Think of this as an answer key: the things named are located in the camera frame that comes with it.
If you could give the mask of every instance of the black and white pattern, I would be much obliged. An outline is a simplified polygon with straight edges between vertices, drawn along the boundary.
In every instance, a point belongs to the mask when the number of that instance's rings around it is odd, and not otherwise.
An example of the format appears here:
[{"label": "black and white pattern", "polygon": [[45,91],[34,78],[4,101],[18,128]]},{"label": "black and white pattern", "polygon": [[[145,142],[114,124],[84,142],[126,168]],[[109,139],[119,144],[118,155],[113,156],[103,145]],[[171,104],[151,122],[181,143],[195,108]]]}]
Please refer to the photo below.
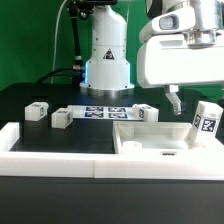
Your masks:
[{"label": "black and white pattern", "polygon": [[86,107],[86,111],[103,111],[103,107]]},{"label": "black and white pattern", "polygon": [[44,115],[44,108],[41,107],[41,108],[40,108],[40,116],[42,117],[43,115]]},{"label": "black and white pattern", "polygon": [[100,112],[86,112],[86,118],[103,118],[103,113]]},{"label": "black and white pattern", "polygon": [[108,111],[113,113],[126,113],[126,110],[124,107],[109,107]]},{"label": "black and white pattern", "polygon": [[194,126],[196,128],[199,128],[200,122],[201,122],[201,117],[197,114],[194,120]]},{"label": "black and white pattern", "polygon": [[71,121],[71,114],[68,113],[68,115],[67,115],[67,124],[70,123],[70,121]]},{"label": "black and white pattern", "polygon": [[125,113],[109,113],[109,118],[111,119],[128,119]]},{"label": "black and white pattern", "polygon": [[215,125],[215,120],[204,119],[201,130],[205,132],[214,132]]},{"label": "black and white pattern", "polygon": [[144,109],[139,110],[139,117],[144,118]]}]

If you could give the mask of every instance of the black cable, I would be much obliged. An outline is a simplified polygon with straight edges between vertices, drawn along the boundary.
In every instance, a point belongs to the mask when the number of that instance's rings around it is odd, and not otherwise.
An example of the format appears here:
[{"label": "black cable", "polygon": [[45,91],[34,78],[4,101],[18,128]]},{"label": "black cable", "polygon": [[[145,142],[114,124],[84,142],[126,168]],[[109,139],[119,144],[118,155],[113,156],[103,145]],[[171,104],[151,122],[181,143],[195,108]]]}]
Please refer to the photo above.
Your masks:
[{"label": "black cable", "polygon": [[80,61],[78,60],[78,62],[76,62],[78,64],[76,65],[83,65],[81,50],[80,50],[80,43],[79,43],[78,24],[77,24],[78,8],[73,1],[68,1],[67,9],[68,9],[68,12],[71,18],[71,23],[72,23],[75,57],[80,58]]},{"label": "black cable", "polygon": [[55,77],[55,76],[73,76],[73,75],[70,75],[70,74],[67,74],[67,75],[66,74],[57,74],[57,73],[62,72],[62,71],[73,71],[74,72],[74,69],[73,68],[59,68],[59,69],[56,69],[54,71],[49,72],[44,77],[38,79],[37,83],[42,83],[45,79],[48,79],[50,77]]}]

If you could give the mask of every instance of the cube with marker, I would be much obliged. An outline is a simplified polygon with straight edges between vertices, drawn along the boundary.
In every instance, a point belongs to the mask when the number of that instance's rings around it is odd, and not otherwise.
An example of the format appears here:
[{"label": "cube with marker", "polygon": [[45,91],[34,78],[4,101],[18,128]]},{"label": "cube with marker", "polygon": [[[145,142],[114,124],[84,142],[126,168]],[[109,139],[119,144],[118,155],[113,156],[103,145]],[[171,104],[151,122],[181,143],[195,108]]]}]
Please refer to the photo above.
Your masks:
[{"label": "cube with marker", "polygon": [[190,139],[203,143],[214,138],[223,113],[223,108],[215,103],[199,101],[194,116]]},{"label": "cube with marker", "polygon": [[159,110],[147,104],[134,104],[132,106],[135,117],[145,122],[158,121]]},{"label": "cube with marker", "polygon": [[52,128],[62,128],[65,129],[73,121],[72,110],[67,108],[60,108],[51,115]]},{"label": "cube with marker", "polygon": [[45,102],[35,102],[25,107],[25,120],[39,121],[47,115],[49,105]]}]

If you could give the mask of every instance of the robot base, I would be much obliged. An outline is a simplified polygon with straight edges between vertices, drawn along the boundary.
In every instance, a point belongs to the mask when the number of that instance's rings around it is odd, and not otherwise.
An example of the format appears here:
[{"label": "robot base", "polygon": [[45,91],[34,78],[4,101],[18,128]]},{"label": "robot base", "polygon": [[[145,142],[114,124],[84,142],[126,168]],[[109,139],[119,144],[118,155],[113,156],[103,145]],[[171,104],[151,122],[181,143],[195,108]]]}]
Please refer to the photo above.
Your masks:
[{"label": "robot base", "polygon": [[102,89],[93,89],[85,85],[84,83],[81,83],[80,92],[94,96],[118,98],[121,96],[132,95],[134,93],[134,85],[130,84],[130,86],[128,86],[127,88],[120,90],[102,90]]}]

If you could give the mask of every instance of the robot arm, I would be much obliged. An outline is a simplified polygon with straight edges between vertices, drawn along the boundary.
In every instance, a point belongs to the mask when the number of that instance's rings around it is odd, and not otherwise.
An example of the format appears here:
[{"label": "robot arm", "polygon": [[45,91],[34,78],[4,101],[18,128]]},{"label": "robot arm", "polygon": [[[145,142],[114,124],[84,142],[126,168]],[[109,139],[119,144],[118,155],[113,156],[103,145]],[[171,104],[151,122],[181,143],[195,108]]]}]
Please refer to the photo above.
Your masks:
[{"label": "robot arm", "polygon": [[82,93],[116,98],[134,91],[126,60],[127,22],[110,5],[117,0],[76,0],[79,17],[92,14],[92,55],[86,62]]},{"label": "robot arm", "polygon": [[222,6],[220,0],[146,0],[152,20],[140,32],[138,82],[164,86],[175,114],[182,113],[178,85],[224,83]]}]

